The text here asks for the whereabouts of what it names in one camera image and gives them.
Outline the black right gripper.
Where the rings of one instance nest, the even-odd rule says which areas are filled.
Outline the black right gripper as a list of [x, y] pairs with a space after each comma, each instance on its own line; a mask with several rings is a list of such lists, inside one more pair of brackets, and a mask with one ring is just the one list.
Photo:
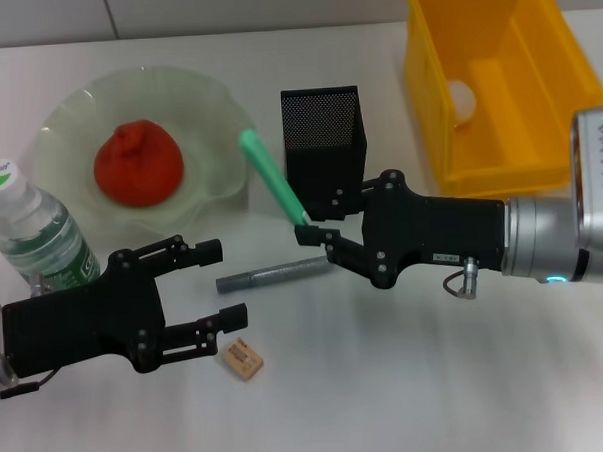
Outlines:
[[413, 192], [402, 172], [385, 170], [345, 194], [308, 204], [314, 221], [344, 220], [363, 211], [362, 244], [341, 232], [295, 226], [300, 246], [323, 246], [327, 261], [391, 288], [406, 268], [459, 266], [467, 259], [499, 271], [505, 252], [505, 203], [500, 200], [441, 198]]

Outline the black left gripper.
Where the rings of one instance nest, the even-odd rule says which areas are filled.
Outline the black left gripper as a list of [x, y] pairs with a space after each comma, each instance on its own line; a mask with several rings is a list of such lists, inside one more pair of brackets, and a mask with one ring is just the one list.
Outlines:
[[247, 306], [165, 328], [155, 275], [222, 260], [219, 240], [189, 247], [181, 234], [117, 251], [92, 282], [4, 306], [5, 357], [18, 377], [30, 377], [110, 354], [127, 359], [140, 373], [215, 356], [219, 333], [248, 326]]

